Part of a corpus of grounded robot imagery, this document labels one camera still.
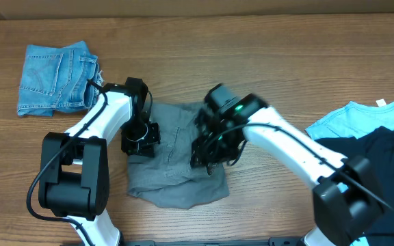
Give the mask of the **grey cargo shorts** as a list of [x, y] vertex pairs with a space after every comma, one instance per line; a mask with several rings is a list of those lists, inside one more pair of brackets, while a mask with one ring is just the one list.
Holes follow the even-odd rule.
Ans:
[[193, 168], [192, 142], [198, 136], [194, 120], [199, 102], [153, 104], [151, 120], [160, 127], [161, 141], [153, 158], [131, 155], [127, 160], [127, 193], [161, 208], [189, 209], [229, 196], [224, 168], [212, 174], [205, 167]]

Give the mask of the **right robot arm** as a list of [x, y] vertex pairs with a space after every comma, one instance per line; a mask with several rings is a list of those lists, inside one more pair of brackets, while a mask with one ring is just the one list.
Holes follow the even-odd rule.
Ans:
[[351, 245], [384, 214], [378, 179], [366, 158], [322, 146], [254, 94], [206, 95], [204, 102], [191, 166], [211, 173], [218, 164], [233, 164], [242, 142], [269, 152], [312, 191], [315, 228], [302, 245]]

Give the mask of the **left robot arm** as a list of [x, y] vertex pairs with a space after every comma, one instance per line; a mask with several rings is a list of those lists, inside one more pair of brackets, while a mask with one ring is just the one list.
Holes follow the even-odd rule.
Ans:
[[153, 97], [141, 79], [129, 77], [125, 84], [108, 83], [99, 88], [98, 102], [65, 133], [48, 133], [42, 142], [40, 171], [27, 193], [38, 190], [42, 208], [50, 221], [70, 223], [82, 245], [124, 245], [122, 232], [106, 210], [109, 199], [107, 147], [122, 136], [121, 150], [131, 156], [153, 158], [160, 130], [144, 108]]

